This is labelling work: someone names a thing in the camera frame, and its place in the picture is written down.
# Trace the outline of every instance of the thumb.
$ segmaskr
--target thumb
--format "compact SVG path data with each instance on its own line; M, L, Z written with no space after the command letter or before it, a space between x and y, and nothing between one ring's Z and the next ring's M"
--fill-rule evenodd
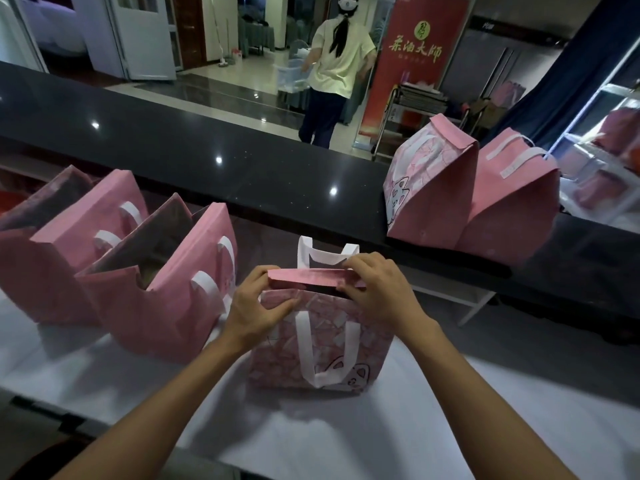
M275 308L269 310L269 322L272 325L276 325L276 323L281 322L284 317L289 315L296 305L300 302L297 298L292 298L286 300L284 303L279 304Z
M361 305L362 300L366 294L366 291L359 290L355 286L348 283L342 283L335 287L336 290L345 293L349 298L354 300L357 304Z

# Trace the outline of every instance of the hand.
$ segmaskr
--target hand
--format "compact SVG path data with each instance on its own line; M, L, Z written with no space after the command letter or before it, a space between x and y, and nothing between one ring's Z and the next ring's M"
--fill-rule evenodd
M367 316L386 324L402 341L409 337L415 325L431 322L422 311L411 285L391 259L379 253L357 254L342 263L352 268L365 282L366 289L349 283L337 287L347 293Z
M269 287L267 271L270 269L278 269L278 266L254 268L234 293L220 338L240 354L249 352L263 341L269 330L290 314L298 303L297 299L290 299L267 310L258 302L260 293Z

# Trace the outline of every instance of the short-sleeved shirt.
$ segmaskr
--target short-sleeved shirt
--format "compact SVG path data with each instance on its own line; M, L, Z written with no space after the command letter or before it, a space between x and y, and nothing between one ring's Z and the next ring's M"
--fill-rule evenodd
M314 65L308 82L316 91L340 94L348 99L364 57L376 46L367 29L350 20L347 43L340 57L335 56L337 49L329 52L333 43L333 31L342 19L343 15L340 15L326 20L318 27L311 48L322 48L322 56Z

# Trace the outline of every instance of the black countertop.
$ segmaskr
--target black countertop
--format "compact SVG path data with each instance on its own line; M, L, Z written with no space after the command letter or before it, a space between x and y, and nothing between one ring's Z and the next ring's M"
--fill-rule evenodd
M542 305L635 324L640 235L558 214L524 266L386 237L387 167L298 141L0 63L3 151L46 151L80 168L130 169L142 187Z

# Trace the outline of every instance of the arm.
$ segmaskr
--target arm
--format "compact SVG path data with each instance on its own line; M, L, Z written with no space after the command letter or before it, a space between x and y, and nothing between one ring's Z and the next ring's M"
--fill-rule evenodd
M420 307L396 264L380 254L344 263L366 283L339 287L385 322L411 350L478 480L577 480L540 437L492 389Z
M320 48L312 48L309 50L309 55L305 59L304 63L302 63L302 72L306 72L309 70L313 64L320 60L320 56L322 55L322 47Z
M370 51L367 55L365 55L364 57L364 65L362 66L362 69L360 69L360 71L358 72L358 78L360 80L365 80L367 77L367 73L371 70L371 68L373 67L373 64L376 63L376 49L374 48L372 51Z
M295 300L265 310L258 296L268 286L258 266L238 286L219 338L169 384L124 416L54 477L54 480L156 478L182 430L222 375L290 313Z

